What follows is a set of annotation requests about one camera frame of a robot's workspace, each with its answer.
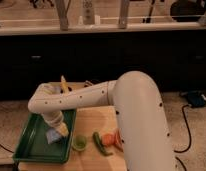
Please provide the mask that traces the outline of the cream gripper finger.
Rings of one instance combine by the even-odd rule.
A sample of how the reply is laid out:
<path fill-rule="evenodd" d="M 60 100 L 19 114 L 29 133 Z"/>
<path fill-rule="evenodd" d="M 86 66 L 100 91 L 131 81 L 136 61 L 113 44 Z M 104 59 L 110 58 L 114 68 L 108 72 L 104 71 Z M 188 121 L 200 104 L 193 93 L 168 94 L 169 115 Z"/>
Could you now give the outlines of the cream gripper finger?
<path fill-rule="evenodd" d="M 65 123 L 61 123 L 59 126 L 57 126 L 56 131 L 63 137 L 67 137 L 69 135 L 69 131 Z"/>

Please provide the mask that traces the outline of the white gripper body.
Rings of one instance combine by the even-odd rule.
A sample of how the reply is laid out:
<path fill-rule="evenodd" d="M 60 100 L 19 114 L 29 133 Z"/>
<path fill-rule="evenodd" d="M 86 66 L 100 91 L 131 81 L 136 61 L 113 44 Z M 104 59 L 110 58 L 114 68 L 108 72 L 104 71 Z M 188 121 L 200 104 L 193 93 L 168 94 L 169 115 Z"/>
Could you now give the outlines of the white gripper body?
<path fill-rule="evenodd" d="M 58 128 L 62 125 L 64 117 L 61 111 L 46 113 L 42 115 L 44 121 L 50 126 L 54 128 Z"/>

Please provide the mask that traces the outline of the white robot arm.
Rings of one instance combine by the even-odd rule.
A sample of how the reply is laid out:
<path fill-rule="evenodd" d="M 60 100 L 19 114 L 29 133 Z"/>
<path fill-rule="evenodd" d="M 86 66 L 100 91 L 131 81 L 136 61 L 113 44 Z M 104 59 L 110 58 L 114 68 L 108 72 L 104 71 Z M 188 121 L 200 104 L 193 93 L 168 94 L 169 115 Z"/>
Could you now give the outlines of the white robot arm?
<path fill-rule="evenodd" d="M 115 110 L 127 171 L 177 171 L 160 91 L 143 72 L 126 72 L 116 80 L 68 93 L 42 83 L 28 103 L 28 109 L 48 124 L 54 112 L 98 106 Z"/>

